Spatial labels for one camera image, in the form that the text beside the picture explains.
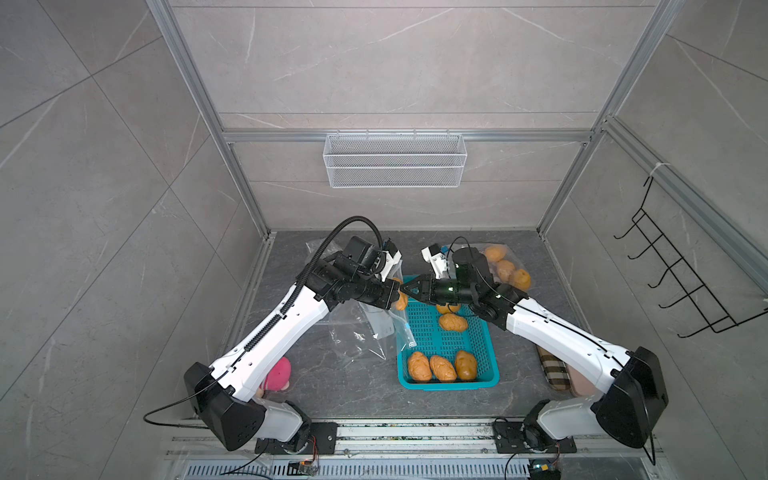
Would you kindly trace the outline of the clear pink-dotted zipper bag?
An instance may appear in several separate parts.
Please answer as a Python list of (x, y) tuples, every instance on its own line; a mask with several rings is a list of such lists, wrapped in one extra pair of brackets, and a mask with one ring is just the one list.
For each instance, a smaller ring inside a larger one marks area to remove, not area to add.
[(531, 274), (505, 244), (469, 244), (464, 238), (442, 246), (432, 260), (432, 270), (440, 280), (455, 281), (462, 288), (473, 287), (482, 296), (486, 292), (509, 296), (527, 292)]

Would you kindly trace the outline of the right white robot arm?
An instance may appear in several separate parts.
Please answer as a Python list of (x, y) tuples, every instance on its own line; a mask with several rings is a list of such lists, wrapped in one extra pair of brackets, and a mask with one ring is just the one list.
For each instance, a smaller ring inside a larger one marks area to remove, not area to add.
[(524, 290), (495, 281), (486, 257), (474, 247), (450, 256), (428, 253), (432, 273), (406, 281), (402, 293), (425, 304), (462, 304), (480, 319), (542, 347), (595, 387), (590, 396), (539, 402), (521, 426), (529, 449), (545, 451), (568, 437), (601, 434), (630, 448), (654, 448), (653, 429), (669, 398), (653, 352), (602, 340)]

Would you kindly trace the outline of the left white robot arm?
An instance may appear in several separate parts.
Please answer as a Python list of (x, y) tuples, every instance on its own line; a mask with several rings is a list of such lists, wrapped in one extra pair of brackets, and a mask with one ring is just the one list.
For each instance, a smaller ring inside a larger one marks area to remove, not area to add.
[(401, 256), (382, 272), (342, 268), (340, 258), (320, 260), (303, 285), (294, 284), (264, 321), (211, 365), (194, 363), (184, 374), (193, 410), (228, 451), (253, 438), (303, 447), (311, 420), (289, 402), (256, 396), (268, 373), (293, 344), (338, 305), (356, 300), (387, 310), (399, 299), (393, 275)]

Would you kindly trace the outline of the teal plastic basket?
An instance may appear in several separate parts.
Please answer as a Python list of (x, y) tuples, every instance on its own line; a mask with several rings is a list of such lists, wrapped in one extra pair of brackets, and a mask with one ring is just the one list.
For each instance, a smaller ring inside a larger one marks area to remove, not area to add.
[[(402, 387), (407, 390), (442, 392), (479, 390), (498, 384), (500, 372), (488, 324), (476, 317), (468, 307), (463, 306), (459, 311), (459, 315), (468, 322), (468, 328), (464, 332), (442, 329), (438, 321), (440, 315), (433, 305), (409, 299), (404, 313), (407, 316), (415, 346), (411, 348), (408, 343), (405, 343), (398, 354), (398, 380)], [(418, 382), (411, 378), (407, 363), (414, 352), (421, 352), (427, 358), (441, 356), (453, 363), (459, 351), (465, 351), (476, 359), (477, 375), (474, 380), (444, 383), (435, 378), (430, 382)]]

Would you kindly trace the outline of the pink plush pig toy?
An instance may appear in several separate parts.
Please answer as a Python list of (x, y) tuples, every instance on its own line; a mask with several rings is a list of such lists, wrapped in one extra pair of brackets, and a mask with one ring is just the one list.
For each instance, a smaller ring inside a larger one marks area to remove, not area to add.
[(282, 357), (268, 372), (265, 379), (260, 384), (255, 394), (258, 398), (263, 398), (268, 392), (281, 392), (290, 387), (290, 377), (292, 365), (290, 360)]

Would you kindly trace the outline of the checkered beige cloth item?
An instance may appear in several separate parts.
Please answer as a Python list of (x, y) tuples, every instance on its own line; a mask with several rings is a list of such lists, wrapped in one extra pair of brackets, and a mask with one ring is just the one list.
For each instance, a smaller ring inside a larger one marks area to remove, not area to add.
[(591, 396), (596, 387), (580, 372), (540, 346), (536, 346), (547, 382), (556, 391), (570, 392), (574, 397)]

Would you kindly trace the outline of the metal base rail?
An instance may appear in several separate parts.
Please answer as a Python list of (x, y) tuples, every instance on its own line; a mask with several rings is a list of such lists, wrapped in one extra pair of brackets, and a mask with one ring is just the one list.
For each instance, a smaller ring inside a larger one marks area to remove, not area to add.
[(304, 449), (251, 441), (233, 452), (210, 434), (175, 434), (157, 479), (673, 479), (656, 444), (603, 435), (528, 448), (518, 418), (323, 419)]

